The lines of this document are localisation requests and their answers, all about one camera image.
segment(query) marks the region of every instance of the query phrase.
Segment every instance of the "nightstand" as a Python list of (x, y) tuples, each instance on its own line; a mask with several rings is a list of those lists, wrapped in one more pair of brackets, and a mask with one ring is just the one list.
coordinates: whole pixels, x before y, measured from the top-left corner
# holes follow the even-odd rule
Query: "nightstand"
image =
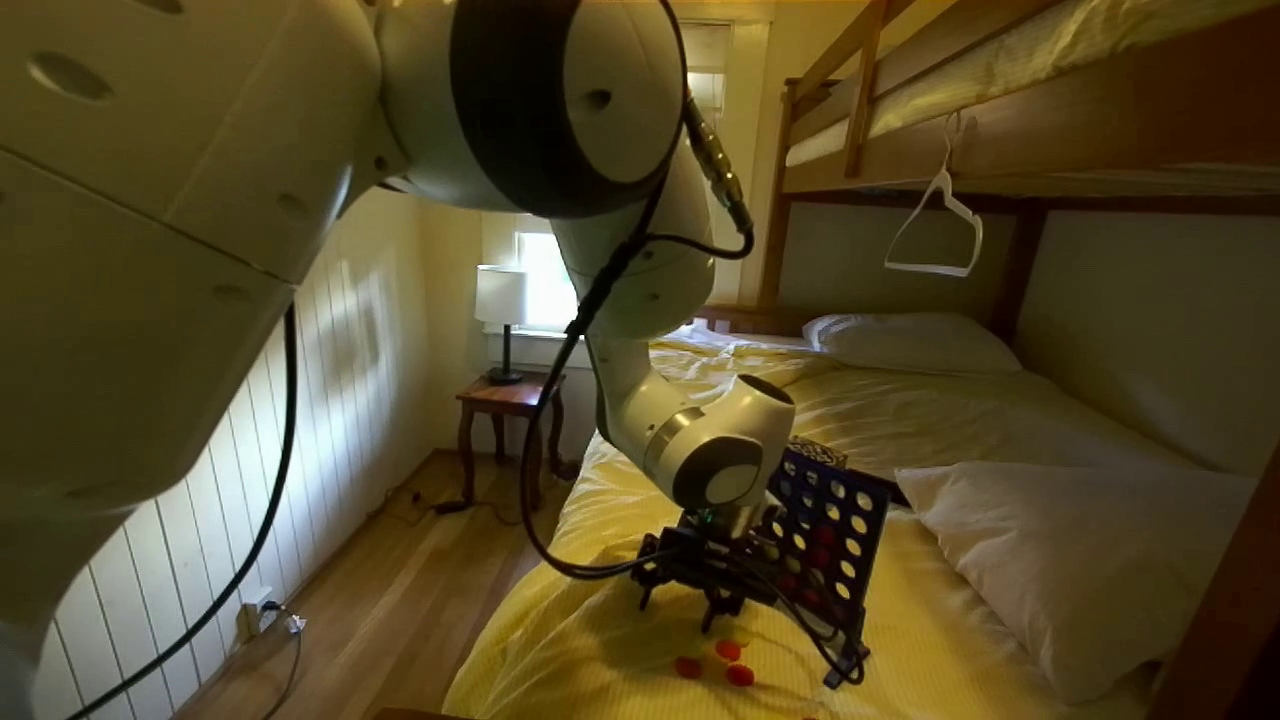
[[(473, 509), (473, 506), (476, 506), (476, 454), (473, 454), (473, 424), (476, 424), (476, 417), (488, 417), (488, 421), (493, 421), (496, 459), (503, 459), (503, 457), (508, 457), (508, 448), (503, 448), (503, 435), (508, 435), (503, 424), (508, 424), (508, 417), (523, 417), (523, 421), (532, 424), (532, 421), (536, 421), (536, 402), (540, 402), (544, 391), (551, 391), (551, 398), (549, 398), (549, 414), (551, 414), (549, 469), (551, 469), (557, 477), (568, 474), (566, 459), (562, 459), (562, 427), (566, 427), (562, 384), (549, 390), (549, 378), (523, 378), (523, 382), (517, 382), (517, 384), (476, 382), (473, 390), (464, 390), (464, 391), (456, 398), (462, 409), (464, 409), (462, 427), (456, 427), (456, 448), (462, 448), (462, 459), (464, 459), (464, 495), (453, 500), (453, 506), (439, 506), (436, 514), (462, 514), (462, 509)], [(544, 427), (536, 427), (532, 435), (536, 435), (532, 448), (523, 448), (523, 454), (532, 454), (532, 459), (519, 464), (519, 481), (523, 481), (523, 469), (540, 469), (540, 435), (544, 435)]]

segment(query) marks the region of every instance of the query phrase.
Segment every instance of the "lamp light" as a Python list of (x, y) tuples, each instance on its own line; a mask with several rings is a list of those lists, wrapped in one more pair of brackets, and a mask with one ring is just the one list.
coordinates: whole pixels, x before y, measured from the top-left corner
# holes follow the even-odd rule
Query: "lamp light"
[(493, 384), (519, 384), (514, 370), (514, 324), (523, 324), (523, 290), (523, 269), (476, 266), (476, 319), (503, 324), (503, 365), (488, 373)]

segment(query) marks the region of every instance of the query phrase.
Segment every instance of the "wooden floor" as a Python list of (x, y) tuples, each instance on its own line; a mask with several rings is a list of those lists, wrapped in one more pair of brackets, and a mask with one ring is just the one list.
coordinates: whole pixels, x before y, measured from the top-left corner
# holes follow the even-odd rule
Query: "wooden floor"
[[(297, 650), (302, 676), (276, 718), (436, 712), (496, 602), (536, 563), (519, 530), (517, 464), (486, 459), (476, 481), (476, 509), (436, 518), (433, 506), (462, 490), (462, 464), (433, 457), (297, 596), (290, 614), (307, 622), (303, 639), (271, 632), (240, 650), (181, 718), (265, 718)], [(566, 492), (566, 481), (544, 481), (544, 535)]]

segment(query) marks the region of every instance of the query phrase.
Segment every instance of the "clothes hanger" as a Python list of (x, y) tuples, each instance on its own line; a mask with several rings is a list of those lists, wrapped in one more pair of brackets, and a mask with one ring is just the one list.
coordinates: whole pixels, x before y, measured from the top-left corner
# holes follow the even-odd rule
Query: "clothes hanger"
[[(966, 135), (966, 123), (960, 123), (960, 112), (956, 112), (956, 129), (954, 129), (954, 142), (947, 142), (947, 156), (942, 165), (942, 172), (931, 176), (931, 186), (924, 188), (921, 203), (911, 207), (911, 215), (894, 232), (888, 248), (885, 248), (885, 269), (888, 272), (911, 272), (911, 276), (972, 276), (972, 269), (982, 266), (984, 256), (984, 222), (956, 198), (956, 176), (954, 176), (954, 153)], [(972, 228), (972, 244), (967, 244), (967, 259), (966, 266), (924, 266), (924, 259), (897, 259), (907, 228), (921, 222), (921, 212), (927, 207), (931, 198), (946, 198), (946, 207), (966, 222)]]

